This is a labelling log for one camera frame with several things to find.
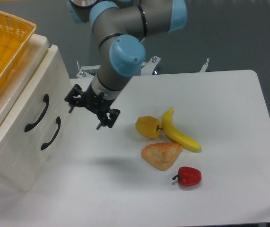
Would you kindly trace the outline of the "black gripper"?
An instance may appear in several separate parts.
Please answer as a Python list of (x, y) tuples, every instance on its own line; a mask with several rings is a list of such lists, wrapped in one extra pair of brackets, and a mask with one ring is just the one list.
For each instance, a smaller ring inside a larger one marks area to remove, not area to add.
[(119, 109), (110, 108), (114, 99), (106, 100), (104, 99), (103, 92), (100, 95), (96, 95), (92, 88), (83, 91), (79, 84), (73, 86), (64, 98), (64, 101), (67, 102), (70, 107), (69, 113), (71, 113), (75, 107), (84, 107), (96, 114), (100, 121), (96, 128), (97, 130), (101, 127), (112, 128), (121, 112)]

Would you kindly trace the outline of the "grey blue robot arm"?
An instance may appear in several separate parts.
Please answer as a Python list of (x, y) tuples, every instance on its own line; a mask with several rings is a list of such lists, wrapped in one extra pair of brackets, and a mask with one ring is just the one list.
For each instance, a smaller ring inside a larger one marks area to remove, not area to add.
[(102, 63), (86, 91), (75, 85), (65, 101), (70, 108), (84, 107), (94, 113), (100, 127), (111, 128), (120, 111), (111, 109), (130, 79), (139, 75), (146, 58), (143, 40), (169, 33), (186, 24), (183, 0), (69, 0), (76, 21), (89, 23)]

